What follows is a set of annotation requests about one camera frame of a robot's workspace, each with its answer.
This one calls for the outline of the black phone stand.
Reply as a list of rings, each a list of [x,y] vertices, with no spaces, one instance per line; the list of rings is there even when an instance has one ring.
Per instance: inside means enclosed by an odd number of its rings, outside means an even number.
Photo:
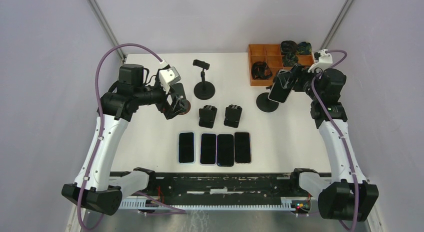
[[[217,110],[218,109],[212,105],[205,105],[203,108],[199,108],[199,127],[212,129],[214,127]]]
[[[238,105],[229,105],[225,109],[224,126],[238,128],[242,114],[242,107]]]

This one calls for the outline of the lilac case phone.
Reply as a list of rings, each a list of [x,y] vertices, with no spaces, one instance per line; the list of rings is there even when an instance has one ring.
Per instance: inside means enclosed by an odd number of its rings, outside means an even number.
[[[200,164],[214,165],[217,162],[217,135],[204,133],[200,140]]]

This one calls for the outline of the blue case phone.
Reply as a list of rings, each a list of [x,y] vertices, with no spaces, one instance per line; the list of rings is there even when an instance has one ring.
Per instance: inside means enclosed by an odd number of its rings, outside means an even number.
[[[180,133],[178,137],[178,162],[181,164],[194,163],[195,137],[193,132]]]

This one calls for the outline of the black case phone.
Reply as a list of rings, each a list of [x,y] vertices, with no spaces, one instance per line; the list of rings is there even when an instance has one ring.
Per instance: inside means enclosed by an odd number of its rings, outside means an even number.
[[[234,165],[234,136],[232,134],[219,134],[217,136],[216,154],[218,166],[232,167]]]

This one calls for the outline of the brown base phone stand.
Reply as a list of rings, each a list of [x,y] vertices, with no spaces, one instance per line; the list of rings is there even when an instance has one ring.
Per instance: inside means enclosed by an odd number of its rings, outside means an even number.
[[[187,114],[191,109],[191,103],[186,97],[185,89],[182,83],[176,83],[172,85],[173,93],[172,93],[172,100],[173,100],[173,107],[176,112],[178,112],[178,115],[185,115]]]

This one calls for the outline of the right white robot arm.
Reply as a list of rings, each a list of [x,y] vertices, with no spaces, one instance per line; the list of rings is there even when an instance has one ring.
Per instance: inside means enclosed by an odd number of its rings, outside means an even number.
[[[379,191],[363,175],[350,142],[346,111],[339,102],[346,81],[346,76],[334,68],[310,73],[307,66],[295,65],[276,75],[272,91],[280,103],[285,102],[292,91],[305,92],[311,98],[310,114],[330,162],[330,181],[313,169],[294,169],[288,183],[290,192],[295,196],[308,192],[316,198],[318,212],[324,219],[363,222],[375,205]]]

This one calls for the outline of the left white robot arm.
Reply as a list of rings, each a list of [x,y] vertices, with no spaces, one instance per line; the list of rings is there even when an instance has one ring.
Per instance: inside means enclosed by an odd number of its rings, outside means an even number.
[[[113,215],[122,200],[137,191],[147,196],[156,192],[155,172],[145,168],[137,167],[110,181],[119,142],[140,106],[156,105],[166,119],[173,119],[187,110],[183,87],[175,88],[181,80],[175,67],[159,69],[152,86],[144,81],[144,74],[148,72],[142,65],[121,66],[118,80],[100,98],[96,130],[86,160],[74,182],[65,184],[61,191],[72,203]]]

